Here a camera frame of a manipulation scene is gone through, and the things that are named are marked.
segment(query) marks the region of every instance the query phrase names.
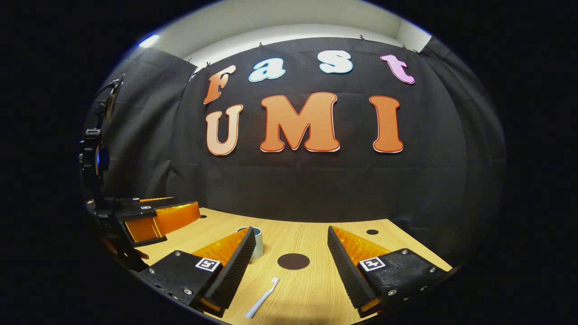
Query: black dot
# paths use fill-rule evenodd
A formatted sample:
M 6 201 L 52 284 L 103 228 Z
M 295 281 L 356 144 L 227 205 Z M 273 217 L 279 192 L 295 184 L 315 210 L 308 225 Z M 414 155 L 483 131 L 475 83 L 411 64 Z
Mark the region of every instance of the black dot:
M 309 258 L 302 254 L 285 254 L 277 259 L 277 264 L 285 269 L 302 269 L 309 265 Z

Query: cup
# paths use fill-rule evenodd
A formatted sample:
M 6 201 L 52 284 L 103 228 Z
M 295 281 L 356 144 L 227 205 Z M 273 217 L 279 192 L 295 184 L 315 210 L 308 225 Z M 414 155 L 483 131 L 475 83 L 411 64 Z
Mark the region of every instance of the cup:
M 243 230 L 245 228 L 248 228 L 248 226 L 241 227 L 237 229 L 235 232 Z M 261 229 L 257 227 L 253 227 L 253 232 L 255 233 L 255 250 L 253 250 L 253 255 L 251 255 L 251 259 L 263 256 L 263 232 L 261 231 Z

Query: table surface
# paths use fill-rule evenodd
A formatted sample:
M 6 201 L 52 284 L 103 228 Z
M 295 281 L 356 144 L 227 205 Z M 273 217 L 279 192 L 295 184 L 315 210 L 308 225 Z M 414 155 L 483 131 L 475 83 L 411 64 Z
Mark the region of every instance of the table surface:
M 437 267 L 445 271 L 451 269 L 439 256 L 387 219 L 306 223 L 232 215 L 206 208 L 200 210 L 207 218 L 168 234 L 165 242 L 139 247 L 139 250 L 149 255 L 145 262 L 152 265 L 174 250 L 192 253 L 232 234 L 239 227 L 260 228 L 264 255 L 249 262 L 231 306 L 220 319 L 235 325 L 353 324 L 375 315 L 360 318 L 353 308 L 327 246 L 329 226 L 352 232 L 391 251 L 409 248 Z M 366 233 L 369 229 L 379 233 L 369 235 Z M 287 253 L 303 254 L 310 264 L 299 270 L 284 269 L 277 264 L 277 259 Z M 280 279 L 274 292 L 252 319 L 245 318 L 245 313 L 271 288 L 272 278 Z

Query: black bracket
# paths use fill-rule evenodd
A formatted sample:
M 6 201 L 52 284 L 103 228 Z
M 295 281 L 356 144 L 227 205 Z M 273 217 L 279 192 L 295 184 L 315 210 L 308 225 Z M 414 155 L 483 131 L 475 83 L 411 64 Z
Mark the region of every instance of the black bracket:
M 156 208 L 167 208 L 171 205 L 176 205 L 177 202 L 174 197 L 162 198 L 159 200 L 150 200 L 141 202 L 140 198 L 125 198 L 120 201 L 123 208 L 140 208 L 142 206 L 150 206 L 153 209 Z
M 104 205 L 109 207 L 108 209 L 98 209 L 96 202 L 86 204 L 88 214 L 95 220 L 97 231 L 114 247 L 122 265 L 137 272 L 148 267 L 135 250 L 135 243 L 127 235 L 124 222 L 116 216 L 117 211 L 122 210 L 120 200 L 113 198 L 103 200 Z
M 222 269 L 219 261 L 175 250 L 139 273 L 172 299 L 196 307 Z
M 407 248 L 360 261 L 357 268 L 380 298 L 380 309 L 385 311 L 403 307 L 412 297 L 439 284 L 447 273 Z M 374 308 L 365 313 L 359 309 L 360 316 L 374 312 Z

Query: toothbrush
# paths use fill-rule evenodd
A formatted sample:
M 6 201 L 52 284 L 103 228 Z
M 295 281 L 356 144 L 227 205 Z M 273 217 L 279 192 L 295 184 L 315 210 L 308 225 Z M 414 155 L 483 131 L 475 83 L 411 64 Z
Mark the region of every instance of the toothbrush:
M 264 293 L 261 299 L 259 299 L 259 301 L 257 301 L 257 303 L 254 304 L 253 307 L 251 307 L 251 309 L 249 309 L 249 311 L 245 314 L 245 318 L 253 318 L 259 307 L 263 304 L 265 299 L 267 299 L 267 297 L 269 297 L 269 295 L 273 292 L 273 289 L 275 289 L 277 283 L 279 283 L 279 278 L 273 278 L 271 279 L 271 282 L 273 283 L 271 289 L 269 289 L 269 291 Z

